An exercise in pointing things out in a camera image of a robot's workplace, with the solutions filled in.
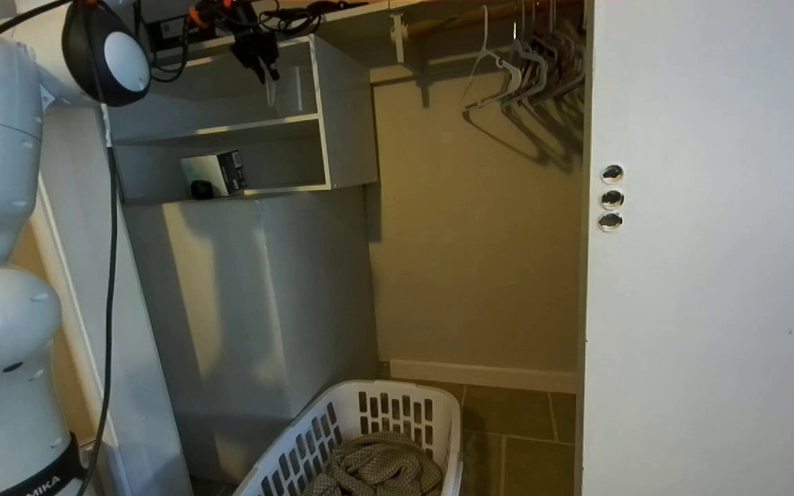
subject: white door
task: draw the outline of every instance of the white door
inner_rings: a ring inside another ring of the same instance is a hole
[[[589,255],[582,492],[794,496],[794,0],[597,0]]]

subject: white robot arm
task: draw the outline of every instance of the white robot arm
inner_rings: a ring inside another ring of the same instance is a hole
[[[0,492],[76,492],[83,476],[48,378],[59,297],[5,262],[37,204],[45,107],[80,94],[128,104],[149,89],[143,50],[98,7],[59,5],[0,38]]]

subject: laundry basket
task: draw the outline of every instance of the laundry basket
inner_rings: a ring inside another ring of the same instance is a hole
[[[236,496],[300,496],[331,450],[374,432],[416,441],[444,472],[442,496],[460,492],[460,406],[451,390],[349,379],[327,389],[258,461]]]

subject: white shelf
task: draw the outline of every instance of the white shelf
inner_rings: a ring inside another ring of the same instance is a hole
[[[189,58],[196,60],[196,58],[218,58],[223,54],[229,46],[236,45],[236,36],[223,36],[223,38],[209,38],[209,40],[198,40],[198,45],[192,45],[189,46]],[[310,36],[295,36],[295,38],[284,38],[278,40],[278,51],[292,51],[292,46],[303,46],[310,45]],[[158,60],[160,64],[178,64],[182,58],[182,50],[174,46],[174,50],[163,50],[158,51]]]
[[[266,119],[266,122],[243,122],[243,125],[222,125],[222,127],[198,127],[189,133],[172,133],[172,136],[135,136],[135,137],[120,137],[117,145],[156,145],[169,141],[194,141],[194,137],[215,137],[215,136],[240,136],[254,129],[278,129],[278,127],[295,127],[295,125],[317,125],[321,113],[300,113],[300,115],[283,115],[283,119]]]
[[[128,202],[186,202],[182,156],[236,152],[248,189],[300,193],[379,178],[368,69],[317,36],[283,46],[283,80],[262,85],[229,51],[113,111]]]
[[[393,64],[402,64],[407,45],[426,38],[427,32],[452,24],[469,14],[480,14],[480,5],[506,10],[517,16],[517,0],[369,0],[369,5],[357,5],[345,10],[331,10],[321,18],[321,36],[335,40],[342,50],[393,50]],[[232,36],[203,40],[192,46],[192,58],[223,51],[236,45]],[[160,60],[181,60],[181,50],[160,51]]]

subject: floor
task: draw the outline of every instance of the floor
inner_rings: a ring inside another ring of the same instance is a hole
[[[573,496],[578,396],[442,384],[464,406],[460,496]],[[196,496],[232,487],[196,485]]]

